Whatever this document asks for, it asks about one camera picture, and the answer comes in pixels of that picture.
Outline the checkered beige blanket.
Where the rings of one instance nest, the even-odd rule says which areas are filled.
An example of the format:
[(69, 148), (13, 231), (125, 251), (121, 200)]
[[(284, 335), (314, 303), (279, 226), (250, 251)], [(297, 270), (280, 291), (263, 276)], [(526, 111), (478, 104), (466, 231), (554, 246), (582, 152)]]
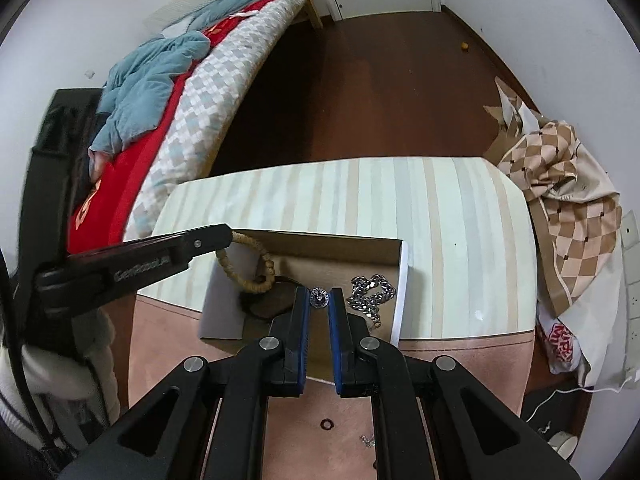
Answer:
[(553, 312), (565, 312), (604, 268), (622, 223), (620, 193), (564, 120), (531, 110), (500, 78), (486, 112), (498, 133), (484, 157), (524, 194)]

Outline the teal blue blanket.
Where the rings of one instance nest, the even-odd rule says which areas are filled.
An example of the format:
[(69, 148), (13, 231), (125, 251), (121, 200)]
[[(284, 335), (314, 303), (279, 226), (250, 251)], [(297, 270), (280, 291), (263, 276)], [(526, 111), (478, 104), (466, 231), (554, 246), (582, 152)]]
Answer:
[(175, 81), (208, 55), (212, 42), (204, 30), (257, 0), (206, 0), (174, 19), (184, 28), (175, 37), (158, 36), (140, 44), (110, 70), (96, 112), (101, 119), (91, 159), (111, 159), (163, 118)]

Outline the checkered mattress quilt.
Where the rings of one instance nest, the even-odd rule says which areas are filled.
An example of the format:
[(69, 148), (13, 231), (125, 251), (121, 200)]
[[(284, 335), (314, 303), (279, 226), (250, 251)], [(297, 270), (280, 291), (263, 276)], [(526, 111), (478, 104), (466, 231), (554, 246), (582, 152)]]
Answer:
[(180, 184), (205, 177), (262, 64), (308, 0), (272, 0), (235, 14), (238, 24), (195, 67), (122, 231), (122, 240), (152, 234)]

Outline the red bed cover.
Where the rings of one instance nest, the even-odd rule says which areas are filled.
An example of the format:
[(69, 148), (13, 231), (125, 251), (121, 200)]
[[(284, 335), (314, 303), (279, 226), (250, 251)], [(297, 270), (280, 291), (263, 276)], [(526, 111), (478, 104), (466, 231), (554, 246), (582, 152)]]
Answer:
[[(212, 42), (212, 49), (234, 25), (238, 24), (234, 18), (235, 14), (257, 11), (269, 1), (272, 0), (257, 0), (207, 27), (204, 34)], [(124, 242), (122, 231), (128, 214), (142, 181), (151, 168), (152, 159), (160, 148), (160, 142), (168, 133), (186, 80), (198, 64), (176, 79), (163, 118), (155, 129), (142, 134), (138, 140), (111, 159), (91, 159), (89, 156), (91, 191), (70, 218), (66, 244), (68, 252), (79, 254)]]

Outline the black knit garment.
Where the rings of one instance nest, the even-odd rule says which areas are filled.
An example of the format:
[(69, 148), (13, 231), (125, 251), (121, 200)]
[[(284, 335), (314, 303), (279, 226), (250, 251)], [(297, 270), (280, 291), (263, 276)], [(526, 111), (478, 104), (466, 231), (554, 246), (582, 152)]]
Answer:
[(35, 270), (67, 254), (70, 218), (91, 191), (88, 147), (101, 119), (100, 89), (58, 89), (30, 152), (23, 188), (18, 266)]

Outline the white power strip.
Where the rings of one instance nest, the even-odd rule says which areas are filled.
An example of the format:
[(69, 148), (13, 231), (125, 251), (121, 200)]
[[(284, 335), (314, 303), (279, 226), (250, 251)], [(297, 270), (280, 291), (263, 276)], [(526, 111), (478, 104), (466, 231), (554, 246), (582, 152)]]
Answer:
[(622, 234), (628, 318), (633, 320), (639, 317), (640, 242), (639, 227), (632, 210), (623, 216), (620, 234)]

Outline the black smart band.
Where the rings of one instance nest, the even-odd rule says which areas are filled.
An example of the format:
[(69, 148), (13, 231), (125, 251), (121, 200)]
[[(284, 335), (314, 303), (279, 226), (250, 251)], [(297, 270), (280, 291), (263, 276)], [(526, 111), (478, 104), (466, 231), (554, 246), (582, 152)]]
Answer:
[(271, 322), (274, 318), (292, 310), (296, 289), (300, 283), (287, 276), (277, 275), (266, 292), (241, 292), (239, 306), (248, 318)]

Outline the white printed plastic bag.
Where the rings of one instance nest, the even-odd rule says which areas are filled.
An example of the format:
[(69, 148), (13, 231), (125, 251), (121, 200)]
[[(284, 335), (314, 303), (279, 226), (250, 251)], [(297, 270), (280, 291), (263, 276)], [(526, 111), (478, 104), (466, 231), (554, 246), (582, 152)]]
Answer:
[(587, 290), (562, 314), (554, 312), (544, 272), (538, 272), (537, 324), (555, 375), (574, 372), (582, 388), (634, 388), (639, 363), (628, 353), (624, 259), (614, 252)]

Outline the striped table cloth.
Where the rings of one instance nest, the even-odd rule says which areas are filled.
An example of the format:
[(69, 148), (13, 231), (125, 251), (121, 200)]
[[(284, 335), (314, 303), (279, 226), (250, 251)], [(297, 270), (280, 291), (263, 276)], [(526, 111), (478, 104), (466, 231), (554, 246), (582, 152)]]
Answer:
[(194, 180), (170, 193), (153, 231), (216, 223), (402, 240), (408, 286), (398, 340), (495, 336), (535, 325), (536, 247), (526, 201), (485, 159), (354, 158)]

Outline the white cardboard box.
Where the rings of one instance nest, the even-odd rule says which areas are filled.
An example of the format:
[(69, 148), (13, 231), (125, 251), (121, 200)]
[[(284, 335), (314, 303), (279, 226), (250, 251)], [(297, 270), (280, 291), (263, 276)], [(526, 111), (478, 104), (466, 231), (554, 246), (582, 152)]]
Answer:
[[(310, 290), (310, 352), (325, 358), (326, 310), (333, 287), (343, 291), (349, 313), (366, 320), (373, 336), (398, 344), (408, 286), (408, 244), (397, 238), (244, 230), (271, 257), (274, 274)], [(248, 318), (239, 306), (245, 292), (214, 262), (198, 336), (228, 351), (265, 335), (271, 322)]]

